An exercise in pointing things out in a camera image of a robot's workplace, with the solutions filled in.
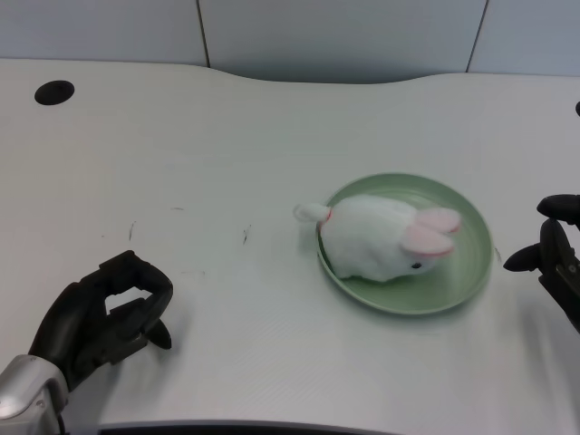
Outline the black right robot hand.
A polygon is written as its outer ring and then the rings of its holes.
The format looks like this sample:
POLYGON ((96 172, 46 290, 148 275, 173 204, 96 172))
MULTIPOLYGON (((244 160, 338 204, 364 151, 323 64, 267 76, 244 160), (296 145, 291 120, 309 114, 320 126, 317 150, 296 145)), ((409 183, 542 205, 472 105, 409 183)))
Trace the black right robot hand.
POLYGON ((569 243, 562 224, 579 226, 579 197, 559 194, 543 198, 536 210, 546 217, 540 239, 518 250, 504 264, 510 272, 538 270, 539 283, 579 328, 579 257, 569 243))

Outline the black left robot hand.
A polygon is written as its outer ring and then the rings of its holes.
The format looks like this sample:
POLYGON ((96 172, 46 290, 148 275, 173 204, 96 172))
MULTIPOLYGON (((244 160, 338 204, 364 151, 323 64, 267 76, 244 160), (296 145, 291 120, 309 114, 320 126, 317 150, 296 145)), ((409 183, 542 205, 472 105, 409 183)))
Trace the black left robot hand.
POLYGON ((61 292, 29 353, 54 364, 71 392, 104 364, 120 363, 148 343, 170 349, 160 318, 172 296, 164 273, 125 251, 61 292))

